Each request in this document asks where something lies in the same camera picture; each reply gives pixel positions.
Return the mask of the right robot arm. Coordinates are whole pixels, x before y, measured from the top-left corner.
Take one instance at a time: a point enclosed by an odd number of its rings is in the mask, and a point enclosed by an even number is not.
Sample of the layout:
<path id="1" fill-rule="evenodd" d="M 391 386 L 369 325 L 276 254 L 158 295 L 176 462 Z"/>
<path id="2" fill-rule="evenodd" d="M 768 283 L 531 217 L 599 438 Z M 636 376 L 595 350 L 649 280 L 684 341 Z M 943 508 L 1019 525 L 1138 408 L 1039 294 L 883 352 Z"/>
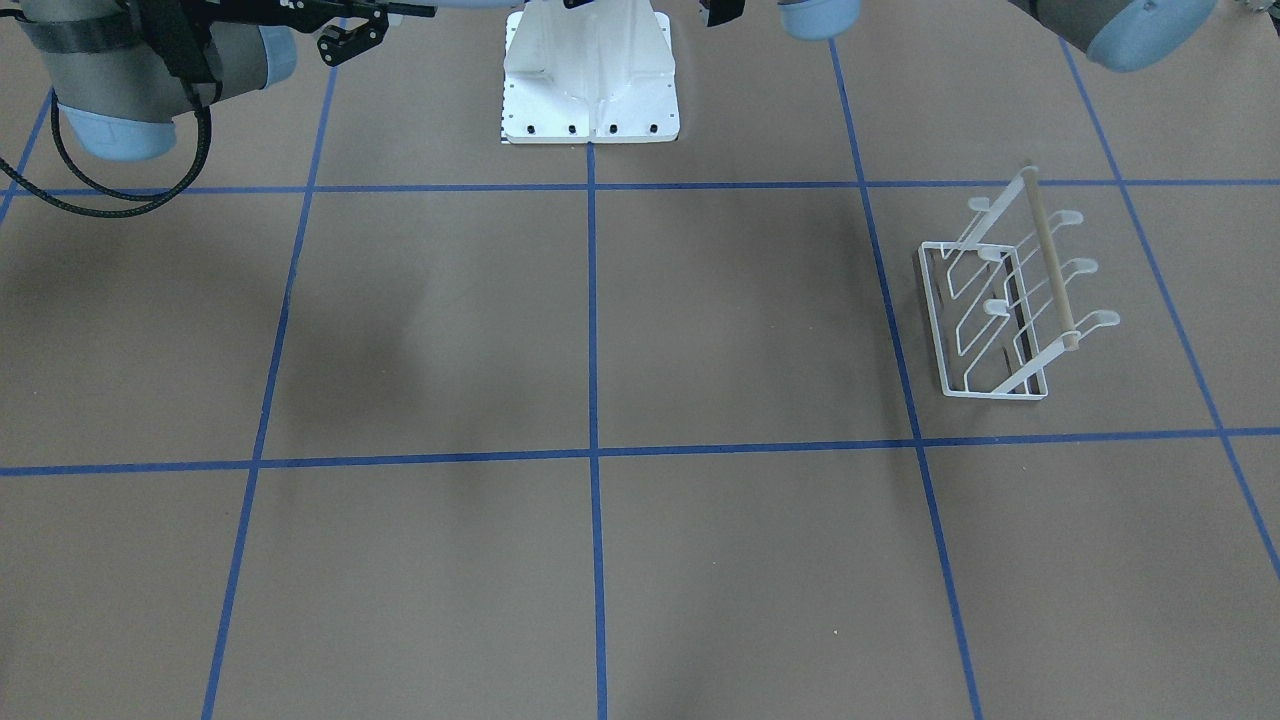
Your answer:
<path id="1" fill-rule="evenodd" d="M 172 150 L 174 119 L 288 79 L 297 35 L 330 65 L 381 42 L 392 15 L 434 1 L 23 1 L 58 109 L 81 145 L 110 161 Z"/>

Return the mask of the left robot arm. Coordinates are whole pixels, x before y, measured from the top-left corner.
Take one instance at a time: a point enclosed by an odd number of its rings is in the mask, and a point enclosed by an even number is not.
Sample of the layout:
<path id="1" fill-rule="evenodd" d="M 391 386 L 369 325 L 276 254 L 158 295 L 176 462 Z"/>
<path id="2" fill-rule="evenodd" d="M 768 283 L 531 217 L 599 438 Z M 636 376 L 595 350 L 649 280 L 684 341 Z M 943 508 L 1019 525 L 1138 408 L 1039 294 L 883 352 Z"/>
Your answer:
<path id="1" fill-rule="evenodd" d="M 1117 73 L 1164 60 L 1211 17 L 1216 1 L 1009 1 L 1039 26 Z M 783 29 L 799 40 L 827 40 L 851 29 L 861 1 L 777 1 Z"/>

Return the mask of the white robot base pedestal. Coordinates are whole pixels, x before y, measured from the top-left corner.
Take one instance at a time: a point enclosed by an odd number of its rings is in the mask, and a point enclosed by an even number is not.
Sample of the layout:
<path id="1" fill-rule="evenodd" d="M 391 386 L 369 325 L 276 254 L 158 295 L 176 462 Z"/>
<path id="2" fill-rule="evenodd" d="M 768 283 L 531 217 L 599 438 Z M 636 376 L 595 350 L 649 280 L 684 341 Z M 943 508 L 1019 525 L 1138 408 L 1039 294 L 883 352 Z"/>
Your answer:
<path id="1" fill-rule="evenodd" d="M 500 136 L 667 143 L 681 119 L 671 22 L 649 1 L 529 1 L 507 15 Z"/>

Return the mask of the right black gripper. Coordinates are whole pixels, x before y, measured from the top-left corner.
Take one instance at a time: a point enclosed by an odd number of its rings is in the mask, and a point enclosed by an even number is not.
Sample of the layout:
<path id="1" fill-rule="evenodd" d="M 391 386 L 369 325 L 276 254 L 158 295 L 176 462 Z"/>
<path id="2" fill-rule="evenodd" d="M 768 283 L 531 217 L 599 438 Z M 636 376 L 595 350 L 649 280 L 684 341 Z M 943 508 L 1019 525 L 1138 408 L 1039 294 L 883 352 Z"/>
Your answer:
<path id="1" fill-rule="evenodd" d="M 317 36 L 319 56 L 328 67 L 337 68 L 378 47 L 385 40 L 389 20 L 433 18 L 436 6 L 381 1 L 201 1 L 200 14 L 214 22 L 285 27 L 302 33 L 317 32 L 334 19 L 367 20 L 355 28 L 326 26 Z"/>

